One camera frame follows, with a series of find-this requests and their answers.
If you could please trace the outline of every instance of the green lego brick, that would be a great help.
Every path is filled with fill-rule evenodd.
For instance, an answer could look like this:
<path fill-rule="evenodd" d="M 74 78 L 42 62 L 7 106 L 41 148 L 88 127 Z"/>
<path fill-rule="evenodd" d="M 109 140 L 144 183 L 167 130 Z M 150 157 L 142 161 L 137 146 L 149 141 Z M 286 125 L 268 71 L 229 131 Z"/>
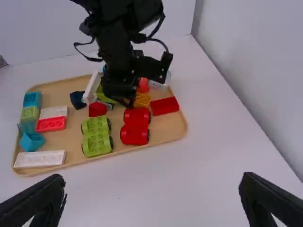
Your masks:
<path fill-rule="evenodd" d="M 39 109 L 36 106 L 22 109 L 21 122 L 36 121 L 39 118 Z"/>
<path fill-rule="evenodd" d="M 101 85 L 99 85 L 99 87 L 97 88 L 97 90 L 96 90 L 96 95 L 97 95 L 97 97 L 98 97 L 101 101 L 103 101 L 103 102 L 111 103 L 111 104 L 116 104 L 116 103 L 118 103 L 116 100 L 113 100 L 113 99 L 108 98 L 108 97 L 105 96 L 105 94 L 103 93 L 103 89 L 102 89 L 102 86 L 101 86 Z"/>
<path fill-rule="evenodd" d="M 111 124 L 109 119 L 105 116 L 92 117 L 81 124 L 81 130 L 83 135 L 99 133 L 102 131 L 108 132 L 109 134 Z"/>
<path fill-rule="evenodd" d="M 86 157 L 109 154 L 113 151 L 113 140 L 106 133 L 84 136 L 82 151 Z"/>

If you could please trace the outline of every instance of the light blue lego brick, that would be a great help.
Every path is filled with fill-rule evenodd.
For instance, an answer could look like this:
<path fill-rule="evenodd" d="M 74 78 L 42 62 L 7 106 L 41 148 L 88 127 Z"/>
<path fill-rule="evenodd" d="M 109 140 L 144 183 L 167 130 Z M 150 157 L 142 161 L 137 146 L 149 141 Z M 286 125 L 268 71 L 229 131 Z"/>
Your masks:
<path fill-rule="evenodd" d="M 38 133 L 26 134 L 24 133 L 19 141 L 20 147 L 25 152 L 33 152 L 38 150 L 45 143 L 45 139 Z"/>
<path fill-rule="evenodd" d="M 36 123 L 37 123 L 37 121 L 20 122 L 18 124 L 20 134 L 21 135 L 23 133 L 35 134 L 36 133 Z"/>
<path fill-rule="evenodd" d="M 24 95 L 23 108 L 36 106 L 38 109 L 40 109 L 41 99 L 42 99 L 42 94 L 40 91 L 28 92 Z"/>

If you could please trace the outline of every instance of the orange lego brick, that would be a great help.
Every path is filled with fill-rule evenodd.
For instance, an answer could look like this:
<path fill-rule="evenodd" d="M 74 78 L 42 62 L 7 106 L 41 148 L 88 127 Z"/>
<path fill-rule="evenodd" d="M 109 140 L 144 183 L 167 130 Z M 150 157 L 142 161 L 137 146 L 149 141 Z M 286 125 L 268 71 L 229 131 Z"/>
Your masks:
<path fill-rule="evenodd" d="M 134 107 L 148 108 L 148 105 L 150 104 L 150 102 L 151 102 L 150 95 L 137 92 L 136 100 L 134 102 Z"/>

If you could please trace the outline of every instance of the white wall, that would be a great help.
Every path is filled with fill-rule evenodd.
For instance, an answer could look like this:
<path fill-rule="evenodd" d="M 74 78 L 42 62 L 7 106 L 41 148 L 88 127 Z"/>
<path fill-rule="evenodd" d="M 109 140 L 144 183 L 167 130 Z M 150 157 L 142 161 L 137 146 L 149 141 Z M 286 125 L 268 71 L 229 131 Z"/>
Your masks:
<path fill-rule="evenodd" d="M 166 18 L 156 35 L 171 38 L 191 32 L 195 0 L 163 0 Z M 79 31 L 86 11 L 69 0 L 1 0 L 0 54 L 9 64 L 77 53 L 74 42 L 90 41 Z M 97 45 L 82 47 L 97 50 Z"/>
<path fill-rule="evenodd" d="M 301 0 L 197 0 L 192 30 L 301 181 L 302 22 Z"/>

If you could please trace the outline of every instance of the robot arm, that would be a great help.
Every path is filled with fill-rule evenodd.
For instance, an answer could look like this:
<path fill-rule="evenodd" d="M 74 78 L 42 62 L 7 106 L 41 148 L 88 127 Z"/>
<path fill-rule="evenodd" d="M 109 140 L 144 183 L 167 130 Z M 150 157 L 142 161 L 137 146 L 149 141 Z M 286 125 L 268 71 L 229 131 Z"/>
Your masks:
<path fill-rule="evenodd" d="M 173 59 L 167 46 L 153 35 L 159 30 L 165 15 L 161 0 L 71 0 L 81 5 L 89 16 L 80 25 L 80 31 L 92 37 L 99 46 L 100 58 L 86 57 L 89 61 L 105 61 L 107 69 L 101 85 L 107 97 L 132 107 L 140 77 L 165 83 L 167 71 Z M 140 32 L 159 21 L 149 35 Z M 155 41 L 165 52 L 160 61 L 144 56 L 143 51 L 133 49 L 133 43 Z"/>

